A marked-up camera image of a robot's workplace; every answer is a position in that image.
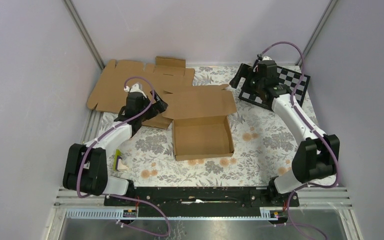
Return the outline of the black white checkerboard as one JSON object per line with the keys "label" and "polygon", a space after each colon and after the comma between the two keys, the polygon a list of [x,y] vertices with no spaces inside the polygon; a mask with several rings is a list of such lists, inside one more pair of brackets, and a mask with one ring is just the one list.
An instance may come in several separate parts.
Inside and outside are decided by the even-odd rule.
{"label": "black white checkerboard", "polygon": [[[293,89],[297,88],[294,96],[299,106],[302,107],[307,94],[310,79],[311,77],[309,75],[302,75],[297,71],[278,66],[276,85],[271,87],[272,91],[269,91],[269,93],[274,93],[276,95],[287,93],[291,94]],[[257,94],[252,93],[251,90],[247,89],[244,83],[241,87],[241,92],[239,93],[238,98],[252,105],[271,111],[273,100],[262,100]]]}

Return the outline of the cardboard box sheet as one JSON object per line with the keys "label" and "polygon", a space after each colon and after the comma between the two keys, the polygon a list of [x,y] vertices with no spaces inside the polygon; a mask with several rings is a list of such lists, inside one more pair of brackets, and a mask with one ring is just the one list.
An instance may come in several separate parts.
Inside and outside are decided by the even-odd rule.
{"label": "cardboard box sheet", "polygon": [[231,157],[234,152],[229,115],[237,112],[228,84],[167,86],[162,116],[172,121],[176,161]]}

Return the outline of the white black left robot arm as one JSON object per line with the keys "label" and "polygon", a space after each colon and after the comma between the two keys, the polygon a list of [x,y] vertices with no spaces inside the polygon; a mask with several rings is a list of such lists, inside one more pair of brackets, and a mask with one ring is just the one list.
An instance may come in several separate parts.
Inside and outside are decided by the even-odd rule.
{"label": "white black left robot arm", "polygon": [[168,104],[151,91],[151,97],[141,90],[131,90],[111,127],[101,136],[84,144],[74,143],[68,150],[62,185],[77,191],[79,198],[90,195],[115,195],[124,206],[132,204],[135,192],[124,178],[108,175],[107,158],[131,139],[143,122],[165,112]]}

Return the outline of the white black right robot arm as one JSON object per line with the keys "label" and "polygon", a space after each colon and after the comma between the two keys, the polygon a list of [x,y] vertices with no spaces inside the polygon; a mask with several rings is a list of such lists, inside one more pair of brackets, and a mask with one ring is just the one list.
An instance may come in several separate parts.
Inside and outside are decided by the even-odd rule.
{"label": "white black right robot arm", "polygon": [[239,98],[277,114],[293,135],[297,150],[291,170],[275,177],[267,191],[267,201],[281,205],[287,193],[313,180],[337,175],[340,141],[334,134],[321,130],[302,110],[291,88],[280,82],[274,60],[256,60],[254,65],[242,63],[229,82],[236,89],[244,79]]}

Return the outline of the floral patterned table mat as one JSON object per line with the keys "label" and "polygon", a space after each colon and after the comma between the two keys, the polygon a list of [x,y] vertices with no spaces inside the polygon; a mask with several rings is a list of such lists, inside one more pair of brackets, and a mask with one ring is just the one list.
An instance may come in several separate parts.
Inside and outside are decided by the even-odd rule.
{"label": "floral patterned table mat", "polygon": [[157,116],[119,147],[125,170],[113,170],[109,157],[109,174],[137,187],[216,187],[264,186],[289,171],[297,144],[280,117],[242,100],[236,100],[236,108],[228,116],[232,156],[177,161],[172,122]]}

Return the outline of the black base rail bar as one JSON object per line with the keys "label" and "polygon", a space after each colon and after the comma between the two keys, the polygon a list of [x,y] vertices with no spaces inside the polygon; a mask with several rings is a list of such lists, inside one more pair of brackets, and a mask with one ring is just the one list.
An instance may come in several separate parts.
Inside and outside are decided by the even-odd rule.
{"label": "black base rail bar", "polygon": [[139,217],[251,218],[262,210],[282,211],[289,195],[275,194],[266,187],[129,187],[127,200],[108,197],[106,207],[137,210]]}

